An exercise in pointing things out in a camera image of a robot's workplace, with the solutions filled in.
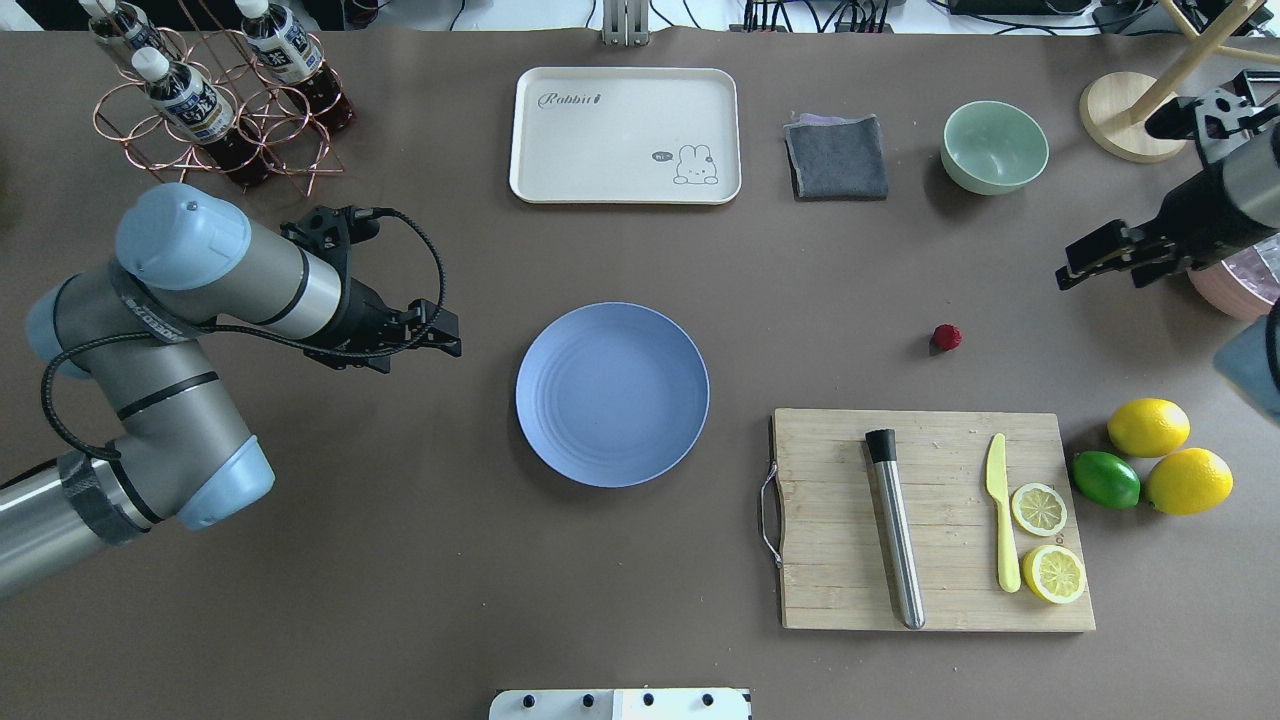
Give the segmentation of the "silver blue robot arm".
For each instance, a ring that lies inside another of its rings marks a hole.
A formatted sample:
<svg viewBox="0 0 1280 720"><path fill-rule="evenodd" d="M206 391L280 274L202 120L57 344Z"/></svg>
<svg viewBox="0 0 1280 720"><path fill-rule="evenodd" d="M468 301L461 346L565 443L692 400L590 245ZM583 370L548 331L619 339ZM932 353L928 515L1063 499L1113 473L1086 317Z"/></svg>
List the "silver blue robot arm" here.
<svg viewBox="0 0 1280 720"><path fill-rule="evenodd" d="M28 313L40 400L68 450L3 487L3 597L175 518L202 529L275 474L200 346L242 333L334 369L390 369L412 348L462 354L445 300L388 306L351 270L390 208L316 208L271 231L191 184L142 193L102 265Z"/></svg>
<svg viewBox="0 0 1280 720"><path fill-rule="evenodd" d="M1175 97L1146 120L1155 138L1196 142L1202 169L1167 192L1153 219L1112 220L1066 249L1056 281L1070 290L1106 272L1143 288L1190 273L1216 307L1247 322L1213 365L1271 421L1277 396L1277 108L1222 90Z"/></svg>

